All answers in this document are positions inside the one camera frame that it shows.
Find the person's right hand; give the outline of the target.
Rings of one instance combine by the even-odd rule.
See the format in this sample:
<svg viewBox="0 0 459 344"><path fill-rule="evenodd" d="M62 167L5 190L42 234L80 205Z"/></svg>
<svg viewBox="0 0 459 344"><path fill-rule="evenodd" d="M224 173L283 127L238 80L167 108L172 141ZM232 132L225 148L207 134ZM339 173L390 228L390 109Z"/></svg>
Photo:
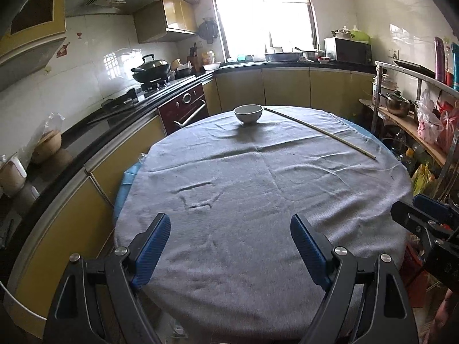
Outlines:
<svg viewBox="0 0 459 344"><path fill-rule="evenodd" d="M430 332L431 343L458 343L458 293L448 290Z"/></svg>

